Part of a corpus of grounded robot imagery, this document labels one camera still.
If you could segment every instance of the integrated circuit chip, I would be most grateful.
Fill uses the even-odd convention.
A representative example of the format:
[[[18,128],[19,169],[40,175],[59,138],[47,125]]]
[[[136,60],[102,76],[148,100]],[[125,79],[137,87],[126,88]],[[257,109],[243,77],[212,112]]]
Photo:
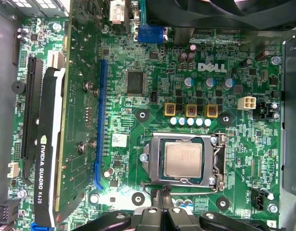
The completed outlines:
[[[103,49],[103,55],[108,56],[109,55],[109,49]]]
[[[156,52],[150,53],[149,58],[150,59],[158,59],[158,53],[156,53]]]
[[[202,144],[201,143],[165,143],[164,176],[176,180],[201,177]]]
[[[144,74],[139,71],[128,72],[127,94],[143,94]]]
[[[31,41],[37,41],[38,38],[39,38],[38,34],[31,34],[31,37],[30,37]]]

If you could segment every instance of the cpu cooler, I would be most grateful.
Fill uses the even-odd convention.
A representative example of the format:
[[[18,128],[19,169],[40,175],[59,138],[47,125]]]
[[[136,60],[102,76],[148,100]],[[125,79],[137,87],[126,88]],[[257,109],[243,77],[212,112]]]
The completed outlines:
[[[296,0],[146,0],[147,23],[173,27],[285,31]]]

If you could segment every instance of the motherboard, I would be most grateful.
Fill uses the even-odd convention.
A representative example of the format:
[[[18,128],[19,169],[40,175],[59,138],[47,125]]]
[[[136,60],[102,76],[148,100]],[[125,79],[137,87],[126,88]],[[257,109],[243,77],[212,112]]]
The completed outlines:
[[[33,118],[24,84],[32,65],[41,76],[49,67],[65,71],[51,172],[55,230],[114,210],[132,214],[151,206],[151,189],[164,185],[174,205],[195,216],[215,211],[277,228],[282,46],[244,52],[239,31],[216,29],[195,30],[189,45],[178,46],[168,27],[162,43],[138,42],[136,20],[129,34],[115,23],[104,27],[100,4],[105,12],[107,1],[74,1],[70,19],[27,18],[19,31],[8,175],[9,199],[20,200],[15,230],[31,229],[42,198],[40,157],[23,152],[31,149],[23,136],[33,126],[24,125]],[[68,217],[55,215],[71,206]]]

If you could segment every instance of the green circuit board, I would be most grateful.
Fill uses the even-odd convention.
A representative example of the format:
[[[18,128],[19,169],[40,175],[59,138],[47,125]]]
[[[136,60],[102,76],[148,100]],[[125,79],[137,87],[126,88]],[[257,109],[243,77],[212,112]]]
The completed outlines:
[[[72,25],[68,27],[68,46],[64,44],[67,35],[64,27],[66,20],[28,18],[24,20],[23,28],[33,29],[34,24],[41,21],[41,30],[35,32],[38,34],[38,41],[29,40],[32,46],[21,46],[19,55],[18,79],[25,79],[25,62],[31,54],[42,59],[45,64],[49,50],[61,51],[67,57],[68,83],[71,84],[65,85],[69,94],[64,98],[68,101],[68,107],[64,108],[65,129],[63,131],[69,125],[68,116],[70,115],[73,115],[74,125],[78,126],[72,133],[65,131],[63,156],[67,157],[70,157],[70,154],[66,152],[72,153],[72,149],[77,147],[79,141],[83,140],[89,144],[97,136],[95,129],[97,103],[92,99],[95,97],[93,93],[89,96],[84,93],[82,83],[88,80],[95,88],[99,84],[100,59],[108,63],[101,181],[104,189],[97,189],[93,185],[91,171],[91,174],[85,178],[85,186],[89,182],[90,184],[86,188],[82,203],[67,220],[56,227],[56,230],[70,231],[89,220],[100,217],[104,212],[125,210],[132,213],[138,208],[132,202],[132,195],[143,192],[142,182],[150,182],[139,156],[143,153],[145,145],[151,141],[154,132],[225,133],[227,137],[225,190],[211,195],[175,195],[172,196],[174,201],[191,200],[193,213],[196,216],[206,211],[217,211],[232,218],[262,220],[271,227],[277,227],[279,213],[269,212],[268,204],[264,205],[263,211],[255,210],[251,205],[250,188],[268,189],[275,195],[271,203],[279,206],[281,123],[278,119],[254,120],[254,111],[238,110],[237,102],[244,96],[253,96],[258,103],[280,103],[280,98],[272,98],[271,92],[281,90],[282,70],[281,65],[271,63],[271,57],[282,55],[281,46],[270,46],[270,57],[262,62],[253,62],[251,66],[241,69],[239,63],[247,58],[254,60],[257,53],[240,52],[239,43],[242,37],[238,32],[196,31],[192,39],[192,43],[197,45],[194,62],[180,64],[178,57],[183,51],[188,52],[189,46],[174,46],[171,37],[168,38],[167,43],[144,44],[135,42],[132,36],[115,36],[112,32],[102,34],[95,29],[99,25],[99,20],[81,14],[83,10],[77,7],[80,1],[73,4],[73,14],[70,18]],[[62,26],[60,32],[51,30],[54,23]],[[226,73],[200,71],[198,63],[218,64],[219,68],[223,64],[227,71]],[[268,79],[264,78],[264,71],[268,72]],[[140,82],[139,85],[135,83],[131,87],[132,81],[129,81],[129,78],[134,75],[142,76],[142,83]],[[184,85],[187,77],[193,80],[190,88]],[[214,79],[215,85],[207,89],[205,82],[210,77]],[[232,78],[235,86],[239,87],[225,90],[223,84],[228,78]],[[156,102],[151,102],[152,91],[157,92]],[[88,127],[86,125],[81,127],[85,106],[78,108],[71,106],[70,111],[70,105],[73,105],[71,101],[74,99],[80,99],[76,101],[76,105],[77,103],[88,104],[93,108],[92,123],[88,124]],[[11,155],[12,162],[19,162],[21,168],[19,149],[24,111],[22,106],[18,106],[20,102],[24,102],[24,99],[17,96]],[[201,118],[203,121],[207,119],[206,106],[214,104],[218,107],[218,116],[228,113],[232,122],[224,126],[218,118],[210,118],[212,124],[209,127],[196,124],[173,126],[169,123],[171,117],[164,115],[165,103],[176,104],[175,117],[178,119],[187,118],[185,115],[187,104],[195,104],[198,112],[194,119]],[[143,109],[148,112],[148,118],[142,122],[138,115]],[[71,134],[72,138],[76,139],[72,144],[68,144]],[[91,162],[94,160],[95,152],[91,149],[89,153]],[[67,165],[67,159],[63,159],[59,165],[60,170],[63,165]],[[109,167],[112,167],[115,172],[106,179],[103,173]],[[72,174],[64,172],[66,179],[70,179]],[[30,230],[30,224],[34,221],[33,186],[24,185],[20,176],[21,174],[15,179],[10,179],[9,198],[17,198],[17,192],[20,189],[27,191],[27,197],[20,203],[19,218],[15,226],[15,230],[24,231]],[[208,191],[207,189],[172,188],[174,193]],[[71,186],[64,187],[63,194],[68,193],[69,195],[73,193]],[[97,204],[90,200],[93,194],[99,196]],[[230,205],[226,211],[218,208],[219,197],[226,197],[229,200]],[[68,201],[67,197],[61,197],[61,199],[62,204]],[[151,200],[147,195],[141,206],[151,206]]]

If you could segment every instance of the capacitor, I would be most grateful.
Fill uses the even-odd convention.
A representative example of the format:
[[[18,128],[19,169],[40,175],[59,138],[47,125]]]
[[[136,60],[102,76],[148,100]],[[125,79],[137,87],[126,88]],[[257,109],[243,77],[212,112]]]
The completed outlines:
[[[99,199],[100,199],[100,196],[98,194],[96,194],[96,193],[91,194],[91,196],[90,196],[90,202],[92,204],[98,203],[99,202]]]
[[[208,79],[205,81],[205,87],[206,87],[207,89],[211,89],[212,87],[214,87],[214,85],[215,85],[215,80],[214,80],[214,78],[212,78],[212,77],[208,78]]]
[[[195,53],[194,52],[189,52],[188,55],[187,55],[187,59],[186,59],[186,62],[188,64],[191,64],[195,59]]]
[[[277,103],[272,103],[271,108],[277,109],[278,108],[278,104]]]
[[[182,199],[176,200],[176,207],[185,207],[184,201]]]
[[[59,24],[59,23],[54,23],[54,24],[52,25],[52,30],[53,30],[55,33],[58,33],[61,29],[62,29],[62,26],[61,26],[61,24]]]
[[[189,209],[191,211],[194,210],[194,205],[193,205],[193,203],[192,203],[191,200],[189,200],[189,199],[185,200],[184,201],[184,204],[185,204],[185,206],[186,206],[187,209]]]
[[[197,126],[202,126],[204,124],[204,121],[202,119],[196,119],[196,125]]]
[[[25,36],[28,33],[27,29],[22,29],[22,28],[18,28],[17,32],[20,33],[21,35]]]
[[[191,46],[190,46],[190,51],[191,52],[196,52],[197,51],[197,46],[196,46],[196,44],[192,44]]]
[[[183,126],[185,124],[185,118],[179,118],[179,124]]]
[[[265,197],[266,197],[269,201],[272,201],[272,200],[275,199],[274,194],[271,193],[271,192],[270,192],[269,190],[267,190],[266,188],[262,188],[262,189],[260,189],[260,190],[264,192]]]
[[[279,113],[278,112],[273,113],[273,118],[274,119],[279,119]]]
[[[21,189],[20,191],[18,191],[17,197],[19,199],[25,199],[27,197],[27,191],[25,189]]]
[[[28,39],[22,35],[18,35],[17,38],[21,41],[21,43],[25,44],[28,42]]]
[[[273,56],[271,58],[271,62],[272,62],[273,65],[278,65],[278,64],[280,64],[282,62],[282,59],[279,56]]]
[[[192,77],[187,77],[184,80],[184,85],[186,88],[191,88],[194,85],[194,80]]]
[[[210,119],[206,119],[206,120],[205,120],[205,126],[206,126],[206,127],[211,126],[211,124],[212,124],[212,121],[211,121]]]
[[[112,167],[109,167],[108,169],[105,170],[104,177],[110,178],[114,174],[114,172],[115,170]]]
[[[279,98],[281,96],[281,92],[279,90],[273,90],[271,92],[271,97],[272,98]]]
[[[262,51],[261,53],[259,53],[259,54],[257,54],[257,55],[255,56],[255,60],[256,60],[257,62],[260,62],[260,61],[262,61],[262,60],[265,60],[269,55],[270,55],[270,52],[269,52],[269,51],[267,51],[267,50]]]
[[[234,80],[232,78],[228,78],[223,82],[223,88],[225,90],[229,90],[234,86]]]
[[[170,118],[170,121],[169,122],[170,122],[171,125],[176,125],[177,122],[178,122],[178,120],[177,120],[176,117],[172,117],[172,118]]]
[[[239,67],[243,69],[250,66],[251,64],[253,64],[253,61],[251,59],[245,59],[239,63]]]
[[[194,123],[195,123],[195,121],[194,121],[193,118],[188,118],[188,119],[187,119],[187,125],[188,125],[188,126],[193,126]]]
[[[186,61],[186,59],[187,59],[187,53],[182,52],[182,53],[179,55],[179,57],[178,57],[178,62],[179,62],[180,64],[182,64],[182,63],[184,63],[184,62]]]

